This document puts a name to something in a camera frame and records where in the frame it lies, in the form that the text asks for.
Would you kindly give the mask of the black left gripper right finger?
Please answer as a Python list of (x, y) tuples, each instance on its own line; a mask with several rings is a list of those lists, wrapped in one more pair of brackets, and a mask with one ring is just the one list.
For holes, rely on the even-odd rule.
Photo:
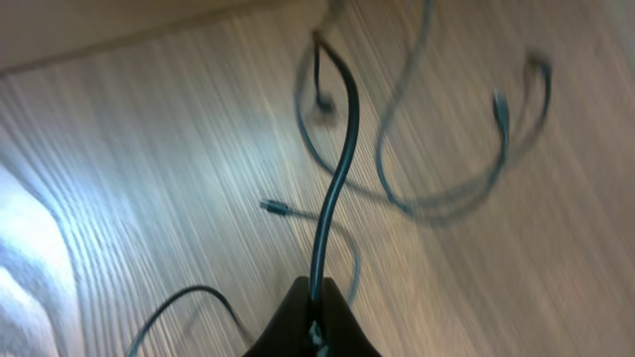
[(380, 357), (331, 278), (325, 278), (322, 284), (317, 322), (327, 357)]

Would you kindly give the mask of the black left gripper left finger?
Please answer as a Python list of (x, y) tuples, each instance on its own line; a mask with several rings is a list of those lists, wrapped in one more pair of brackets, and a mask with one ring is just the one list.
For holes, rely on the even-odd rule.
[(310, 354), (309, 278), (296, 278), (264, 331), (244, 357), (301, 357)]

